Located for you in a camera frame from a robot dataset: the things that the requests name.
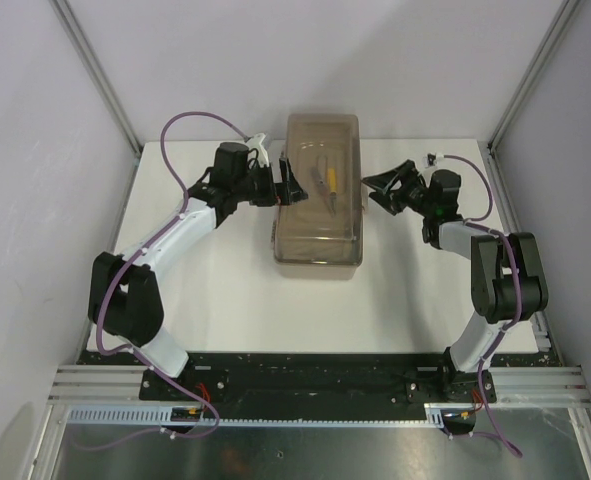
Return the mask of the blue red handled screwdriver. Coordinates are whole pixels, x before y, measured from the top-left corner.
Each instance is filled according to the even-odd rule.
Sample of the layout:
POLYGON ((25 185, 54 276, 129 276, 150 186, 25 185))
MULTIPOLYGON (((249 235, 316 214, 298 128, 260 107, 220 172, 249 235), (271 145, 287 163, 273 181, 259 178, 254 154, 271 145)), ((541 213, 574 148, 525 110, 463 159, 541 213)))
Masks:
POLYGON ((328 187, 321 175, 318 162, 315 162, 314 165, 310 167, 309 171, 317 193, 323 200, 327 210, 331 213, 328 200, 328 187))

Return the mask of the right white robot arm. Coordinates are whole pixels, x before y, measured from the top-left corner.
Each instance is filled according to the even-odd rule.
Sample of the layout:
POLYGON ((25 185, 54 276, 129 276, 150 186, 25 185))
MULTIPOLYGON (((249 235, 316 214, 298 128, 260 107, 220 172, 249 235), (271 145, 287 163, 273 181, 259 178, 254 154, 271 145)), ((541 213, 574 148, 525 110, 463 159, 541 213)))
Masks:
POLYGON ((473 314, 444 354, 436 376, 438 393, 459 401, 491 363, 504 338, 519 323, 543 311, 549 293, 535 236, 506 234, 459 212, 461 176, 437 169, 425 178, 407 160, 362 179, 369 197, 391 215, 409 208, 422 217, 422 239, 431 247, 470 262, 473 314))

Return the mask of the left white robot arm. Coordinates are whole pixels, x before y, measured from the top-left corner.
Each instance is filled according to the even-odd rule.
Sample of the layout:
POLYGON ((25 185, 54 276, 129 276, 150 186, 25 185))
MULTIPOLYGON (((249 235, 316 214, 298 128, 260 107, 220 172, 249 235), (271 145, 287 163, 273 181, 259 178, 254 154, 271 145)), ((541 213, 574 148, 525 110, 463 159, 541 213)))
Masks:
POLYGON ((88 317, 95 325, 98 351, 131 351, 163 373, 160 385, 174 399, 194 392, 196 376, 185 368, 188 353, 163 325, 163 276, 240 204, 290 206, 308 197, 287 156, 271 160, 267 144, 262 134, 244 143, 221 143, 213 164, 184 188, 180 203, 157 230, 121 253, 103 252, 93 262, 88 317))

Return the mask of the beige plastic tool box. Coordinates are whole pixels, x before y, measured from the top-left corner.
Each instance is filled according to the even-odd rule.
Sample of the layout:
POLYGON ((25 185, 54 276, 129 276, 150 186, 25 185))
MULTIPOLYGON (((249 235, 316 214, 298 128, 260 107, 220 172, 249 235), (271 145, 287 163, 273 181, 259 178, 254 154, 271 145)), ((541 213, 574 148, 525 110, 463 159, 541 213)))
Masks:
POLYGON ((288 278, 352 279, 364 251, 358 117, 292 114, 283 152, 308 198, 276 214, 278 270, 288 278))

